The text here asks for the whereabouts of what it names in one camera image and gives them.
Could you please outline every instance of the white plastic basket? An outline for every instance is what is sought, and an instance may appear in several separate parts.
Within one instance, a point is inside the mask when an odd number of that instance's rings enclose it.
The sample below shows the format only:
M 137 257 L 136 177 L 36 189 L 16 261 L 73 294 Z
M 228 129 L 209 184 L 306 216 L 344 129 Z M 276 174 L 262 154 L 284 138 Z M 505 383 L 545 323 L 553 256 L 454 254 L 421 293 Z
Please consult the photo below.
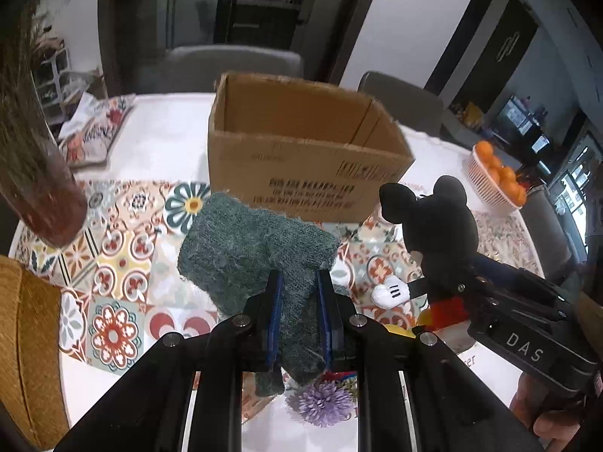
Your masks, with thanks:
M 488 204 L 498 215 L 509 215 L 521 209 L 511 202 L 498 185 L 490 178 L 488 169 L 482 164 L 475 154 L 475 147 L 471 150 L 468 159 L 468 173 L 475 190 L 482 200 Z

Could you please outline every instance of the metal bolt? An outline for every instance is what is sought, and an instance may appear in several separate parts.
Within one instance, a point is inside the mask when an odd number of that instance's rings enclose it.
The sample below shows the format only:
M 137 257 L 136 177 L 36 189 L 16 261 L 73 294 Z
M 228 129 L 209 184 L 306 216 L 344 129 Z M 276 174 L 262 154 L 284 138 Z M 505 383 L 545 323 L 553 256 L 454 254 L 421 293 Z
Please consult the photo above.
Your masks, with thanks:
M 433 347 L 438 342 L 438 337 L 428 331 L 421 333 L 418 339 L 421 340 L 423 345 L 427 345 L 428 347 Z
M 350 324 L 355 327 L 363 327 L 367 323 L 367 317 L 364 315 L 352 315 L 350 316 Z
M 175 347 L 184 339 L 185 338 L 180 333 L 172 331 L 170 333 L 164 334 L 161 338 L 161 341 L 166 347 Z
M 232 324 L 239 328 L 246 327 L 249 323 L 251 323 L 251 318 L 244 314 L 234 315 L 232 317 Z

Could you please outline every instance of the purple flower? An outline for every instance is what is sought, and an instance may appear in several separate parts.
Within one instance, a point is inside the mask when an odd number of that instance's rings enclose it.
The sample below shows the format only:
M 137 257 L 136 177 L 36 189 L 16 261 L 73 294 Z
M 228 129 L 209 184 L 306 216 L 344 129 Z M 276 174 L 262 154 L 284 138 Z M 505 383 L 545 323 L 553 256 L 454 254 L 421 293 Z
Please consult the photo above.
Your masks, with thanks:
M 354 409 L 354 401 L 347 389 L 335 382 L 320 382 L 297 391 L 287 400 L 302 418 L 317 427 L 330 427 L 347 420 Z

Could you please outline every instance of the green flower motif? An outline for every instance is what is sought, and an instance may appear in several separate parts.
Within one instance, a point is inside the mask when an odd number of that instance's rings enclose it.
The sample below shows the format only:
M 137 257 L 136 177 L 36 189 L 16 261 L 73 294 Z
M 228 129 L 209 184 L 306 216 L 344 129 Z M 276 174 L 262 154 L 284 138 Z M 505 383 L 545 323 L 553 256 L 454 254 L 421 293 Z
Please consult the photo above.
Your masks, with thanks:
M 174 186 L 165 200 L 164 219 L 171 231 L 188 233 L 203 202 L 211 195 L 209 185 L 202 182 L 180 183 Z

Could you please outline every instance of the green fuzzy fabric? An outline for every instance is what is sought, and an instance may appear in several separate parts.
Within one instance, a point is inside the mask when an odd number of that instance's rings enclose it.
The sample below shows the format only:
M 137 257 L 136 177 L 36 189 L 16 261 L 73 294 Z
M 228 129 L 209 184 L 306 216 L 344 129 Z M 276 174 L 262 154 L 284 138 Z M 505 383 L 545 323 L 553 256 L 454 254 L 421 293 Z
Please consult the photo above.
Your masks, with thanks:
M 304 386 L 324 370 L 313 297 L 316 270 L 333 266 L 339 245 L 339 239 L 313 223 L 251 209 L 215 193 L 186 235 L 178 270 L 206 291 L 227 318 L 242 312 L 249 296 L 263 292 L 271 269 L 279 270 L 284 281 L 281 364 Z M 256 376 L 256 385 L 259 396 L 284 390 L 275 373 Z

